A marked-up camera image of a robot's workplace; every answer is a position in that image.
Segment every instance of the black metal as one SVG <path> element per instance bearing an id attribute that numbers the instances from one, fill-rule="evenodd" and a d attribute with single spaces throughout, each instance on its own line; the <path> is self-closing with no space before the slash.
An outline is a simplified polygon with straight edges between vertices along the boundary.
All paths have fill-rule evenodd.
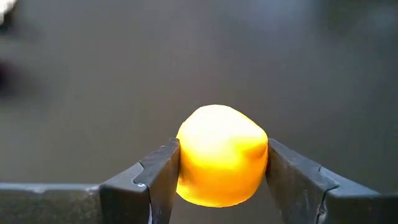
<path id="1" fill-rule="evenodd" d="M 153 224 L 170 220 L 180 171 L 178 148 L 178 139 L 171 139 L 168 146 L 162 146 L 140 161 L 144 171 L 134 182 L 149 189 Z"/>
<path id="2" fill-rule="evenodd" d="M 398 223 L 398 195 L 381 195 L 274 139 L 266 179 L 285 224 Z"/>
<path id="3" fill-rule="evenodd" d="M 179 154 L 178 140 L 171 139 L 97 185 L 0 183 L 0 223 L 167 224 Z"/>
<path id="4" fill-rule="evenodd" d="M 0 223 L 102 223 L 97 185 L 0 184 Z"/>

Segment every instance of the glowing orange object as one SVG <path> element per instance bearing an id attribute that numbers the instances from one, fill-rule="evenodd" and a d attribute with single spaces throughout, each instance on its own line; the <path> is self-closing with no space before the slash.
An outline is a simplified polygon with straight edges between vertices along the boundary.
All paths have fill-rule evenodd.
<path id="1" fill-rule="evenodd" d="M 268 159 L 265 131 L 223 105 L 197 109 L 180 127 L 177 193 L 206 207 L 230 207 L 249 199 L 262 182 Z"/>

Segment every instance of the blurred background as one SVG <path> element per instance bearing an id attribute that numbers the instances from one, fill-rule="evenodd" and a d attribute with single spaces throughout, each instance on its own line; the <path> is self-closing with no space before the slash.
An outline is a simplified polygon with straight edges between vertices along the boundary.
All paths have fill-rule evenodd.
<path id="1" fill-rule="evenodd" d="M 20 0 L 0 35 L 0 179 L 102 182 L 229 105 L 326 168 L 398 191 L 398 3 Z M 170 223 L 280 223 L 176 198 Z"/>

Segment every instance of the dark gray background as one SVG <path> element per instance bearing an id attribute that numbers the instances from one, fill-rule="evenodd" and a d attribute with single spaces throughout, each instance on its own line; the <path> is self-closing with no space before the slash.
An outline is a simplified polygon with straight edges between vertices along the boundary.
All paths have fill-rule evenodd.
<path id="1" fill-rule="evenodd" d="M 219 103 L 396 191 L 398 5 L 347 2 L 21 0 L 18 32 L 0 42 L 13 77 L 0 178 L 101 182 Z M 265 183 L 233 208 L 176 201 L 171 223 L 280 223 Z"/>

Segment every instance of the gray surface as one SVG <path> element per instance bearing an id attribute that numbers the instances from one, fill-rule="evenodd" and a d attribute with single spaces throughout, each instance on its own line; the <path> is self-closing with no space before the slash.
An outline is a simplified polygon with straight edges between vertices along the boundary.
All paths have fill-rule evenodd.
<path id="1" fill-rule="evenodd" d="M 18 68 L 0 98 L 0 179 L 105 180 L 220 103 L 396 191 L 398 6 L 343 2 L 21 0 L 19 35 L 0 43 Z M 224 210 L 178 198 L 171 222 L 278 223 L 272 206 L 264 183 Z"/>

